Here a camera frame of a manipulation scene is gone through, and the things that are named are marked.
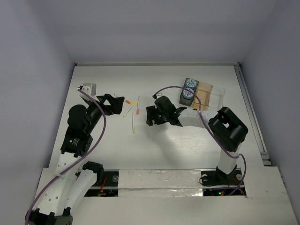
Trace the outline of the blue white round jar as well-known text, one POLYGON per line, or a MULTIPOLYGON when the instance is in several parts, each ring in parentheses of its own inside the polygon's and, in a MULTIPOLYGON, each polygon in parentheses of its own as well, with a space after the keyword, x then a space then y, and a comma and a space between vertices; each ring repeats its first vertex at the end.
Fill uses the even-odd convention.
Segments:
POLYGON ((197 80, 194 80, 194 79, 186 79, 185 80, 185 88, 189 88, 189 89, 196 89, 197 88, 197 85, 198 85, 198 81, 197 80))

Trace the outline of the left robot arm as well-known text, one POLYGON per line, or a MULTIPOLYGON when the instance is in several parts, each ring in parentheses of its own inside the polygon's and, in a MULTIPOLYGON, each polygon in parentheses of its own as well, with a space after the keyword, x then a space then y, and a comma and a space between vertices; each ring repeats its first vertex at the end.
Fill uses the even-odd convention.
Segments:
POLYGON ((87 104, 74 105, 68 112, 68 128, 52 180, 40 191, 25 216, 27 225, 70 225, 73 213, 93 185, 104 179, 100 163, 83 160, 96 148, 91 133, 98 121, 120 114, 124 97, 110 94, 81 94, 87 104))

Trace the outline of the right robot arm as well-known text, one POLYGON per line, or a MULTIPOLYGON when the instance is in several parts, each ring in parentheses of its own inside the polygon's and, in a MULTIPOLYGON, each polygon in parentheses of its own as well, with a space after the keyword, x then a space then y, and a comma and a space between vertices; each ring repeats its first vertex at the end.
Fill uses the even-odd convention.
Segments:
POLYGON ((228 107, 217 111, 199 111, 175 107, 166 96, 157 98, 154 105, 146 107, 148 126, 169 123, 178 127, 205 128, 221 148, 216 179, 226 184, 233 178, 238 151, 248 134, 247 126, 228 107))

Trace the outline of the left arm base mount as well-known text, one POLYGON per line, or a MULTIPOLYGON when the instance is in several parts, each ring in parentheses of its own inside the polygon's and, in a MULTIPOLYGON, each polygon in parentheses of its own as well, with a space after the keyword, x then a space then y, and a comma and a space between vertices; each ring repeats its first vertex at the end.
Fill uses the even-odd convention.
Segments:
POLYGON ((85 194, 85 197, 117 197, 119 170, 104 170, 102 181, 97 181, 85 194))

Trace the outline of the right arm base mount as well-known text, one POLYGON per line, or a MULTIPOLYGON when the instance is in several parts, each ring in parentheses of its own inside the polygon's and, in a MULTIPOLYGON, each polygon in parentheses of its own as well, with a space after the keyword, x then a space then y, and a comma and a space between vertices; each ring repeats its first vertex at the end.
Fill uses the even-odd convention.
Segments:
POLYGON ((201 171, 198 182, 202 185, 203 196, 246 196, 243 174, 235 168, 229 175, 219 169, 201 171))

